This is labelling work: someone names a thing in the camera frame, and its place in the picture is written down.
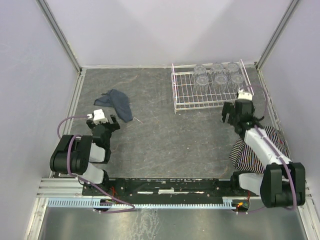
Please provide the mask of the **clear cup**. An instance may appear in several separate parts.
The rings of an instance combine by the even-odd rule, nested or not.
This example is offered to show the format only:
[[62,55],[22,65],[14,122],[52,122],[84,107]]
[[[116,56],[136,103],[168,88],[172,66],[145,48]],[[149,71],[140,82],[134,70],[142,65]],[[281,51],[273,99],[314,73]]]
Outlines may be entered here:
[[207,76],[199,76],[193,86],[195,95],[206,95],[209,89],[209,78]]
[[215,91],[216,94],[225,93],[228,85],[228,77],[224,74],[217,74],[214,77],[211,88]]
[[202,64],[197,64],[194,69],[193,69],[193,73],[191,75],[191,82],[195,83],[196,79],[199,76],[206,76],[207,75],[207,69],[204,65]]
[[233,74],[237,74],[240,70],[240,66],[237,62],[229,62],[226,65],[226,73],[228,75],[233,75]]
[[212,64],[209,74],[214,76],[217,74],[223,74],[224,73],[224,65],[220,62],[215,62]]
[[243,82],[244,77],[239,73],[234,73],[230,77],[229,87],[237,92],[238,89],[243,86]]

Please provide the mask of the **white wire dish rack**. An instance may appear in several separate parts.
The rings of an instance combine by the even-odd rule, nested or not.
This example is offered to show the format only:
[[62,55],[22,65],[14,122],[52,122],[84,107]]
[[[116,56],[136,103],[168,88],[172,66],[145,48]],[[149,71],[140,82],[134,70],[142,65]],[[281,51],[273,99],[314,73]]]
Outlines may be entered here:
[[239,90],[254,94],[242,60],[171,65],[174,112],[219,108],[233,102]]

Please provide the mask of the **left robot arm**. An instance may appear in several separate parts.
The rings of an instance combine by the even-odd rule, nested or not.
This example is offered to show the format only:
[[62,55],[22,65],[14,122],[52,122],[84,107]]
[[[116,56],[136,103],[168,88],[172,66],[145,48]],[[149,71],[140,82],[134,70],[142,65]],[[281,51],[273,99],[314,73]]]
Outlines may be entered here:
[[106,165],[111,156],[112,133],[121,127],[115,115],[97,120],[90,115],[86,121],[91,135],[63,135],[49,162],[51,171],[80,177],[86,184],[109,186],[108,173],[94,164]]

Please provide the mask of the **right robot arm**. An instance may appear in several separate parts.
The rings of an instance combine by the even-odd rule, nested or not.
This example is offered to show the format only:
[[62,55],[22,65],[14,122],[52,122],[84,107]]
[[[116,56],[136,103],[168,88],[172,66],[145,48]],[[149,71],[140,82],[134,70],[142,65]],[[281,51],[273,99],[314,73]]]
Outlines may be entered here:
[[294,210],[306,202],[306,170],[289,159],[285,140],[273,126],[261,125],[251,100],[224,102],[222,121],[234,127],[239,139],[229,154],[237,170],[236,185],[261,197],[267,208]]

